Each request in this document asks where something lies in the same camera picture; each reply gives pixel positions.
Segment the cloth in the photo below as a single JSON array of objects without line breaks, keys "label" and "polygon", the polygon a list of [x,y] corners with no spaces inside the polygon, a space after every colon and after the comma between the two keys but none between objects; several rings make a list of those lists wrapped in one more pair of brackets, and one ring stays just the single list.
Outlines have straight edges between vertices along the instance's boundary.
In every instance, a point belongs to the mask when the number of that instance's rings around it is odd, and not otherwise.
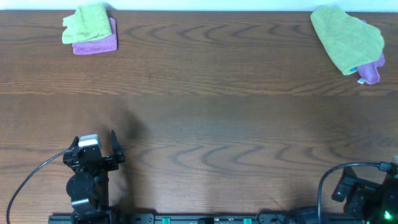
[{"label": "cloth", "polygon": [[102,3],[79,6],[74,15],[63,18],[63,26],[67,27],[62,34],[64,44],[100,40],[112,34]]},{"label": "cloth", "polygon": [[380,81],[380,74],[377,67],[382,67],[385,64],[383,53],[381,53],[379,60],[356,67],[359,75],[365,79],[367,84],[375,84]]},{"label": "cloth", "polygon": [[97,54],[118,49],[118,38],[116,36],[116,20],[109,18],[112,35],[102,40],[93,40],[72,44],[75,55]]},{"label": "cloth", "polygon": [[380,30],[347,15],[338,7],[323,6],[311,14],[311,22],[333,63],[344,75],[379,59],[384,47]]}]

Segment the white tag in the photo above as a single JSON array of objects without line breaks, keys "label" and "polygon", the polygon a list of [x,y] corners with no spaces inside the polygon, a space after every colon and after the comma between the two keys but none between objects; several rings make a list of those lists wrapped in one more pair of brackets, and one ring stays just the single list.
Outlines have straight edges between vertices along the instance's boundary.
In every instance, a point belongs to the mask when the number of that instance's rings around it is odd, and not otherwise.
[{"label": "white tag", "polygon": [[360,78],[357,82],[359,82],[360,84],[363,84],[365,81],[366,81],[366,79]]}]

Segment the teal clip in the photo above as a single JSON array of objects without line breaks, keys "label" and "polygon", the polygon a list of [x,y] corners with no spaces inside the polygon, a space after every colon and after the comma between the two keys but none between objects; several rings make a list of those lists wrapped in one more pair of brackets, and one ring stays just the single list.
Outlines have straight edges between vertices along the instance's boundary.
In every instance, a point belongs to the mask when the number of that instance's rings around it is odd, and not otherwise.
[{"label": "teal clip", "polygon": [[243,224],[251,224],[251,218],[244,218]]},{"label": "teal clip", "polygon": [[162,224],[171,224],[171,218],[162,218]]}]

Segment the green towel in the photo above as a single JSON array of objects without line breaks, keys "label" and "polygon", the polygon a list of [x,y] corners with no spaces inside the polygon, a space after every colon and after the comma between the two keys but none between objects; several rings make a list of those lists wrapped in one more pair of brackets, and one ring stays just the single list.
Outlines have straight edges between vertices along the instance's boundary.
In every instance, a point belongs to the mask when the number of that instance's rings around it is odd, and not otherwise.
[{"label": "green towel", "polygon": [[384,47],[379,29],[338,7],[317,9],[311,21],[329,57],[344,75],[354,73],[352,68],[379,60]]},{"label": "green towel", "polygon": [[108,16],[102,3],[79,6],[74,15],[63,18],[62,42],[72,44],[100,40],[112,34]]}]

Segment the wood grain surface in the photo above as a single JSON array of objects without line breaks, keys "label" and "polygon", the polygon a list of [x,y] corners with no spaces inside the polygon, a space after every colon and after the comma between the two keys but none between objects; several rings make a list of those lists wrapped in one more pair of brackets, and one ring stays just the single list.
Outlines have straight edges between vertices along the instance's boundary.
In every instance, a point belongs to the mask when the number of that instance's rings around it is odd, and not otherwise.
[{"label": "wood grain surface", "polygon": [[[110,173],[126,212],[256,213],[314,205],[331,166],[390,161],[398,148],[398,15],[352,13],[382,32],[377,85],[343,76],[309,12],[111,11],[119,49],[73,55],[72,11],[0,12],[0,223],[26,176],[74,136],[115,130],[126,163]],[[372,168],[356,169],[374,181]],[[325,183],[325,210],[343,204]],[[22,189],[12,223],[72,211],[72,170],[53,161]]]}]

